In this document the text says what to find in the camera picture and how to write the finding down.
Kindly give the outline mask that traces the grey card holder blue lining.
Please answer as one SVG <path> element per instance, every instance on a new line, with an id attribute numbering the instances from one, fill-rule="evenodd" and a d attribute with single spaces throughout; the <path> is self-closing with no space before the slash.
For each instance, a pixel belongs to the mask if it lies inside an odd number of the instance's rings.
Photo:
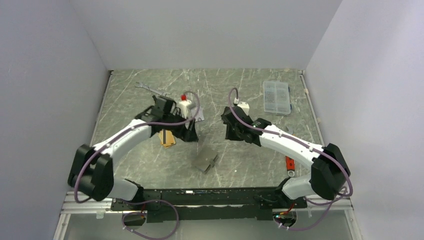
<path id="1" fill-rule="evenodd" d="M 215 166 L 218 158 L 218 152 L 208 146 L 203 147 L 196 158 L 192 161 L 192 166 L 206 174 L 211 168 Z"/>

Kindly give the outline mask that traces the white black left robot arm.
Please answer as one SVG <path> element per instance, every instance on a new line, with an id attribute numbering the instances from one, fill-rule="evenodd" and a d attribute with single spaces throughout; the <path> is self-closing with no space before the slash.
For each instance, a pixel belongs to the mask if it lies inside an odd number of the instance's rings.
<path id="1" fill-rule="evenodd" d="M 129 209 L 139 209 L 144 203 L 144 188 L 129 179 L 118 179 L 118 163 L 134 147 L 160 131 L 170 131 L 183 142 L 197 142 L 200 100 L 193 102 L 185 97 L 182 95 L 176 102 L 166 96 L 153 96 L 154 104 L 137 114 L 126 127 L 100 143 L 81 145 L 67 178 L 67 184 L 74 190 L 74 200 L 81 203 L 77 196 L 81 192 L 90 200 L 121 199 Z"/>

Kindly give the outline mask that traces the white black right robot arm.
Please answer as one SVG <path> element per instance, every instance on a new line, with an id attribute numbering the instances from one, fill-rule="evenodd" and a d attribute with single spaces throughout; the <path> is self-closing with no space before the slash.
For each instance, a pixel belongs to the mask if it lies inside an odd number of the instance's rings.
<path id="1" fill-rule="evenodd" d="M 300 177 L 287 177 L 279 184 L 275 200 L 280 207 L 287 208 L 296 199 L 310 195 L 334 202 L 337 196 L 350 197 L 353 194 L 349 179 L 351 172 L 335 144 L 322 146 L 302 140 L 263 118 L 252 120 L 239 106 L 225 107 L 221 119 L 226 125 L 227 140 L 272 149 L 310 171 Z"/>

